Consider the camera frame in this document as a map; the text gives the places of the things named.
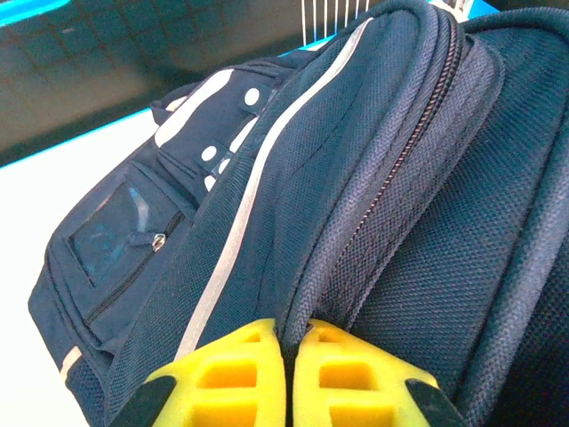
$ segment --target yellow plastic piece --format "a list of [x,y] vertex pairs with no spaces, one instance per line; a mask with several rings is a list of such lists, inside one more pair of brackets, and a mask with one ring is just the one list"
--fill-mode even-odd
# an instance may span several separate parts
[[284,427],[285,369],[264,319],[155,371],[176,386],[154,427]]
[[310,324],[294,369],[294,427],[429,427],[405,380],[437,387],[431,374],[328,323]]

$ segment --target zipper track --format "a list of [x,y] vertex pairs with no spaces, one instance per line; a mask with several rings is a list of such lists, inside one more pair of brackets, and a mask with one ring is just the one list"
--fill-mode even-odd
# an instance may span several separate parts
[[[184,220],[184,218],[185,215],[182,212],[177,212],[171,218],[171,220],[168,222],[168,225],[166,225],[166,228],[164,230],[166,238],[170,237],[170,235],[173,233],[176,227],[178,227],[178,225]],[[128,275],[128,277],[123,281],[123,283],[121,283],[118,287],[116,287],[113,290],[113,292],[111,292],[103,300],[101,304],[99,304],[97,307],[91,310],[91,312],[85,318],[84,321],[87,326],[89,326],[92,322],[94,322],[98,316],[100,316],[106,309],[108,309],[111,305],[113,305],[116,302],[116,300],[118,300],[118,298],[120,298],[127,291],[129,287],[131,287],[131,285],[139,277],[141,272],[144,271],[145,267],[150,262],[155,253],[156,252],[154,252],[154,250],[150,248],[149,252],[144,256],[139,265],[136,266],[136,269],[134,269],[131,272],[131,274]]]
[[435,85],[433,93],[429,98],[429,103],[427,104],[427,107],[423,111],[423,114],[421,115],[419,122],[415,126],[413,133],[409,137],[409,141],[405,144],[403,151],[399,155],[399,158],[391,168],[391,171],[389,172],[387,179],[381,185],[379,192],[373,198],[372,203],[365,211],[364,216],[357,225],[356,230],[349,239],[349,242],[344,247],[344,250],[342,251],[340,257],[338,258],[338,261],[335,264],[334,270],[338,268],[341,260],[344,258],[349,248],[356,240],[357,235],[359,234],[360,230],[364,227],[365,223],[367,222],[367,219],[372,214],[373,209],[375,209],[375,206],[377,206],[381,197],[383,196],[383,194],[385,194],[385,190],[388,188],[389,184],[393,181],[395,175],[399,171],[401,164],[403,164],[403,162],[405,161],[405,159],[407,158],[413,147],[417,144],[417,141],[420,139],[420,137],[425,133],[425,131],[429,127],[429,124],[432,121],[433,116],[437,113],[438,108],[442,104],[443,99],[448,93],[451,83],[453,82],[454,75],[456,74],[456,70],[458,69],[461,60],[462,45],[461,43],[459,43],[460,42],[459,30],[457,28],[456,21],[450,18],[448,15],[446,15],[446,13],[445,17],[448,19],[450,25],[448,53],[446,55],[443,69],[441,70],[440,77],[437,80],[437,84]]

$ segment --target blue edge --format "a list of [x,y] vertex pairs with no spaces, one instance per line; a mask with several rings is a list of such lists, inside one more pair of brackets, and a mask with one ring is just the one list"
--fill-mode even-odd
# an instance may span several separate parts
[[[3,25],[6,25],[7,23],[15,22],[16,20],[24,20],[26,18],[29,18],[30,16],[34,16],[34,15],[44,13],[44,12],[49,12],[50,10],[61,7],[62,5],[68,3],[69,1],[70,0],[44,0],[44,1],[41,1],[41,0],[11,0],[8,3],[0,4],[0,28]],[[9,8],[12,8],[12,12],[14,12],[14,13],[16,13],[18,11],[17,12],[17,13],[19,13],[19,15],[17,15],[18,19],[13,18],[12,20],[7,20],[5,13],[6,13],[6,11],[10,10]],[[472,5],[472,9],[470,10],[469,19],[472,20],[472,19],[477,18],[479,16],[489,15],[489,14],[497,13],[497,12],[499,12],[499,11],[497,9],[495,9],[494,7],[492,7],[491,5],[489,5],[487,2],[485,2],[483,0],[475,0],[474,4]],[[321,44],[323,42],[328,42],[332,39],[333,39],[333,36],[329,36],[329,37],[324,38],[322,40],[318,40],[314,43],[307,44],[306,46],[303,46],[300,49],[301,50],[307,50],[312,46],[315,46],[317,44]],[[108,123],[102,127],[94,129],[88,133],[84,133],[83,135],[77,136],[76,138],[73,138],[73,139],[66,141],[66,142],[63,142],[63,143],[69,143],[72,141],[80,140],[81,138],[84,138],[86,135],[99,132],[102,129],[105,129],[109,126],[120,123],[124,120],[128,120],[128,119],[135,117],[139,114],[142,114],[146,111],[148,111],[148,109],[143,109],[142,111],[131,114],[130,116],[120,118],[114,122]]]

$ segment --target navy blue backpack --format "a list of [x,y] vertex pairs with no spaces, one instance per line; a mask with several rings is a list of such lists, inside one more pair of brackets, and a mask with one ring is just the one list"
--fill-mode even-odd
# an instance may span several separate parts
[[69,214],[29,309],[91,425],[258,318],[432,373],[468,425],[569,425],[569,13],[387,1],[220,70]]

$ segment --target zipper pull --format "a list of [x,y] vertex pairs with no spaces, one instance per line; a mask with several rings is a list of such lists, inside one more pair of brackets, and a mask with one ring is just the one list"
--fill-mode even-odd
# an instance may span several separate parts
[[164,233],[145,233],[135,231],[128,237],[130,246],[152,246],[154,252],[162,249],[166,243],[166,235]]

